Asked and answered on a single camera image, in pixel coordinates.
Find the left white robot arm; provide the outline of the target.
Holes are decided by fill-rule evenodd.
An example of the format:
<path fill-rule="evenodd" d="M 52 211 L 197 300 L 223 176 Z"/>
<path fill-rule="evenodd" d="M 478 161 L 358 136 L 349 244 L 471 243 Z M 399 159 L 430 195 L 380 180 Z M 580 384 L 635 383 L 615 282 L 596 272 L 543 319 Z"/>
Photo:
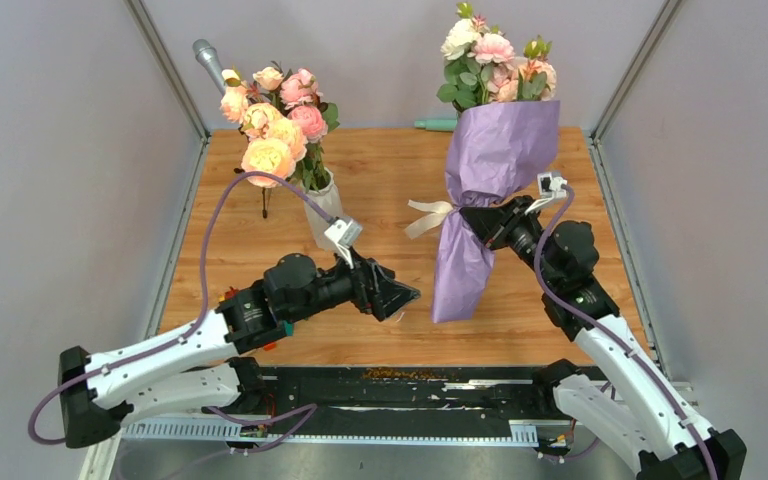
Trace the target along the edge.
<path fill-rule="evenodd" d="M 266 386 L 242 354 L 290 335 L 292 326 L 344 303 L 384 321 L 418 300 L 418 289 L 373 259 L 338 258 L 324 270 L 289 254 L 262 279 L 232 290 L 193 322 L 108 352 L 61 352 L 59 402 L 68 448 L 113 437 L 143 418 L 186 407 L 258 411 Z"/>

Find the cream printed ribbon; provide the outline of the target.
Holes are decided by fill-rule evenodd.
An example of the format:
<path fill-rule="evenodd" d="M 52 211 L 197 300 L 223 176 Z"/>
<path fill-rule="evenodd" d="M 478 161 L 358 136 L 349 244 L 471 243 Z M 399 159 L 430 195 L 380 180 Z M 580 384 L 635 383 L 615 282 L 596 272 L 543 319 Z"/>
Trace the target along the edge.
<path fill-rule="evenodd" d="M 410 239 L 416 239 L 428 230 L 438 227 L 446 217 L 454 210 L 454 206 L 447 201 L 419 202 L 409 200 L 407 205 L 423 216 L 409 224 L 404 233 Z"/>

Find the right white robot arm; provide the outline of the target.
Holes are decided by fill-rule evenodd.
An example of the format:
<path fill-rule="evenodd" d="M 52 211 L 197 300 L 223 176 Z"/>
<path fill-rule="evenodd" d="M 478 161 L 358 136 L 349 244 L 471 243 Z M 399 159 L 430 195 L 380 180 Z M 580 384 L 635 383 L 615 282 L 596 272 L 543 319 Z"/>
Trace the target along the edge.
<path fill-rule="evenodd" d="M 638 479 L 740 478 L 744 441 L 732 429 L 717 430 L 666 379 L 597 280 L 591 225 L 554 216 L 542 226 L 536 203 L 521 196 L 460 211 L 485 248 L 508 247 L 534 271 L 547 316 L 610 385 L 600 390 L 579 367 L 558 360 L 534 376 L 535 411 L 583 423 Z"/>

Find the purple flower bouquet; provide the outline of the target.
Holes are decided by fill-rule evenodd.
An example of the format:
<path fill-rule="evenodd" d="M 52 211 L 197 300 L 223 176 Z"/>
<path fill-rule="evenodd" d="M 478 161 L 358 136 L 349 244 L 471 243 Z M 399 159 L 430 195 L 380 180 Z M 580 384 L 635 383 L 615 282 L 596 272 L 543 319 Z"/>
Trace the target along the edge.
<path fill-rule="evenodd" d="M 494 268 L 486 234 L 467 224 L 468 208 L 500 204 L 524 189 L 554 161 L 559 142 L 551 42 L 536 37 L 517 53 L 470 3 L 456 11 L 440 47 L 445 82 L 437 96 L 458 119 L 444 170 L 452 209 L 442 221 L 436 257 L 435 323 L 471 318 Z"/>

